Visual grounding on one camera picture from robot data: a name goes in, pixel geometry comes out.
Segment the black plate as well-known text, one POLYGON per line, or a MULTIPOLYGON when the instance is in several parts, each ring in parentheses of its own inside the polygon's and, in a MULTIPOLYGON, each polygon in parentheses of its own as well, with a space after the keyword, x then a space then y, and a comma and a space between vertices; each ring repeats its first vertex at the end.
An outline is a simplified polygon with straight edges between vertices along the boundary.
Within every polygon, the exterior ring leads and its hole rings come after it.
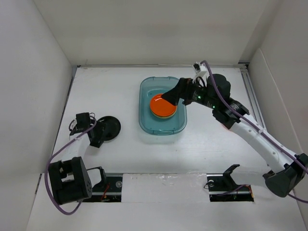
POLYGON ((99 131, 101 132, 102 141, 111 141, 118 136, 121 131, 121 123, 114 116, 104 116, 99 120, 99 131))

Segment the orange plate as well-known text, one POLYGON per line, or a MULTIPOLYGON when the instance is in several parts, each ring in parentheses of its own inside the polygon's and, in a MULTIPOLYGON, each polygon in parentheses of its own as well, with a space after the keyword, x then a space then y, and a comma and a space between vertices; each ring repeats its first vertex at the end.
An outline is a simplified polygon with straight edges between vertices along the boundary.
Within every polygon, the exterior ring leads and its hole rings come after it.
POLYGON ((177 106, 164 100, 162 94, 157 94, 150 100, 150 110, 159 116, 168 116, 176 112, 177 106))

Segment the green plate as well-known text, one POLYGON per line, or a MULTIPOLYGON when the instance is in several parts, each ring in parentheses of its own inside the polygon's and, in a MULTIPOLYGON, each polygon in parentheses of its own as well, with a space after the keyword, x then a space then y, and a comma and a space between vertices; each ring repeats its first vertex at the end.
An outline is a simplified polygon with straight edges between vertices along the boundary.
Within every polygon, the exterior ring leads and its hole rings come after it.
POLYGON ((169 118, 173 117, 175 113, 173 113, 173 114, 171 114, 171 115, 168 115, 168 116, 160 116, 160 115, 157 115, 157 114, 155 114, 155 113, 152 113, 152 114, 153 114, 155 117, 160 118, 160 119, 169 119, 169 118))

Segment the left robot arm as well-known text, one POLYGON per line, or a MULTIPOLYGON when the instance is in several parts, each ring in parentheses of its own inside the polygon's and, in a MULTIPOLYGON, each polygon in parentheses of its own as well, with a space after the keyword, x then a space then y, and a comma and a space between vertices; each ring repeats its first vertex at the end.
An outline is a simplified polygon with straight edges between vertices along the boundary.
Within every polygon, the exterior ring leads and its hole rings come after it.
POLYGON ((69 144, 60 153, 62 159, 47 165, 51 194, 56 205, 81 202, 92 197, 93 188, 102 191, 107 186, 102 167, 86 168, 83 157, 89 146, 100 148, 103 144, 99 122, 93 113, 76 115, 75 126, 70 128, 69 144))

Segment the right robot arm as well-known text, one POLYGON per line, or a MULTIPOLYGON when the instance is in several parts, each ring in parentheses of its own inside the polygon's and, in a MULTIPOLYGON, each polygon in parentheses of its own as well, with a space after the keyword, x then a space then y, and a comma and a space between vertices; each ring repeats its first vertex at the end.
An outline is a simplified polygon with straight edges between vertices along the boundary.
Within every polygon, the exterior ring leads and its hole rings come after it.
POLYGON ((266 187, 278 197, 286 197, 308 172, 308 156, 285 148, 261 127, 248 109, 230 97, 231 84, 220 74, 210 75, 205 86, 197 80, 180 78, 162 95, 172 105, 198 103, 212 109, 213 117, 245 140, 270 167, 262 177, 266 187))

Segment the teal transparent plastic bin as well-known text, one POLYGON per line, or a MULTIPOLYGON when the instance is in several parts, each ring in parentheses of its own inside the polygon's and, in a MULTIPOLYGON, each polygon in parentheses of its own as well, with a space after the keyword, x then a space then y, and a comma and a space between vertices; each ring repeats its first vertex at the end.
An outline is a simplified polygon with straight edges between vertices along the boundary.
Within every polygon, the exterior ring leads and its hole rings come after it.
POLYGON ((157 136, 180 133, 187 124, 186 106, 179 101, 177 110, 169 118, 159 118, 150 109, 151 99, 175 87, 179 79, 175 77, 148 77, 140 84, 139 91, 139 125, 148 134, 157 136))

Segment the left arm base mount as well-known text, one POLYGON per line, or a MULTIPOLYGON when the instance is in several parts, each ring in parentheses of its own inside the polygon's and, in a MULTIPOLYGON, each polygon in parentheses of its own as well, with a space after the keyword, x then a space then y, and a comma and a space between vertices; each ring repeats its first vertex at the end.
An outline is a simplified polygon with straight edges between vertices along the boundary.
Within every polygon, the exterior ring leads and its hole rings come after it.
POLYGON ((93 187, 91 200, 102 203, 121 202, 123 175, 119 173, 107 173, 106 179, 106 183, 99 183, 93 187))

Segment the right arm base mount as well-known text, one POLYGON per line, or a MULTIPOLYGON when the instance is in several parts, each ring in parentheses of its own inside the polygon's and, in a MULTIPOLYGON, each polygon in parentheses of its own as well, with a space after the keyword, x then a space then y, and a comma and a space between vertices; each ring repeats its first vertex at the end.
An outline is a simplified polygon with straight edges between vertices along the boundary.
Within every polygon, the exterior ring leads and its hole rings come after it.
POLYGON ((234 164, 223 173, 209 173, 204 189, 208 190, 210 202, 254 202, 250 185, 236 184, 231 174, 238 168, 234 164))

